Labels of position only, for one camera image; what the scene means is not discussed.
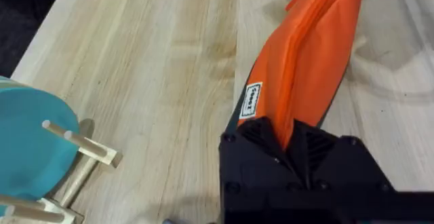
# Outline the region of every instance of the label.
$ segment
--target label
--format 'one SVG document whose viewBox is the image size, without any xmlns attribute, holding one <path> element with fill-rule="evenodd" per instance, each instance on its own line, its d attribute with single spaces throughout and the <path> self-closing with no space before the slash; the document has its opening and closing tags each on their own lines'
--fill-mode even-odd
<svg viewBox="0 0 434 224">
<path fill-rule="evenodd" d="M 241 107 L 240 119 L 247 119 L 256 115 L 256 105 L 258 105 L 260 88 L 262 82 L 252 83 L 245 88 L 243 106 Z"/>
</svg>

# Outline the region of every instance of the dark floor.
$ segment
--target dark floor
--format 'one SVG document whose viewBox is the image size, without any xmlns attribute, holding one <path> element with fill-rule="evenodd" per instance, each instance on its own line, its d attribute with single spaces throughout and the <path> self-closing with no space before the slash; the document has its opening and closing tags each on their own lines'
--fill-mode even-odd
<svg viewBox="0 0 434 224">
<path fill-rule="evenodd" d="M 54 0 L 0 0 L 0 75 L 10 77 Z"/>
</svg>

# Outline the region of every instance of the wood grain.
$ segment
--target wood grain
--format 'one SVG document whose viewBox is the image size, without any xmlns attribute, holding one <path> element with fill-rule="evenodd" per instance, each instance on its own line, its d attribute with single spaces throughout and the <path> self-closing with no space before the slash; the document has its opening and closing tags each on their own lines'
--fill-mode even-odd
<svg viewBox="0 0 434 224">
<path fill-rule="evenodd" d="M 219 135 L 288 1 L 55 2 L 12 78 L 65 99 L 94 121 L 95 141 L 124 154 L 72 205 L 85 223 L 218 218 Z M 360 136 L 398 189 L 434 190 L 430 2 L 363 0 L 366 42 L 323 125 Z"/>
</svg>

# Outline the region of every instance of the teal disc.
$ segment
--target teal disc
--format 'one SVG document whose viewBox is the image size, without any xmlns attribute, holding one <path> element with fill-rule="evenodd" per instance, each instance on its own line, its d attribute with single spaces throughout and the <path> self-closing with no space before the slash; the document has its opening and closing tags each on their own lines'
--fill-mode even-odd
<svg viewBox="0 0 434 224">
<path fill-rule="evenodd" d="M 78 147 L 42 128 L 46 119 L 79 131 L 76 115 L 58 97 L 0 83 L 0 194 L 39 200 L 71 167 Z M 0 206 L 0 216 L 4 214 Z"/>
</svg>

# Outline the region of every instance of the orange bag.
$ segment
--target orange bag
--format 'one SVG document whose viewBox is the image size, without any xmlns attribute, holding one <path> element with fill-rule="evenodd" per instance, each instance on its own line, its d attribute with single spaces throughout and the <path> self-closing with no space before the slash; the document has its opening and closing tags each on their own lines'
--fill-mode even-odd
<svg viewBox="0 0 434 224">
<path fill-rule="evenodd" d="M 267 116 L 285 149 L 294 119 L 317 126 L 351 54 L 361 0 L 292 0 L 250 73 L 238 124 Z"/>
</svg>

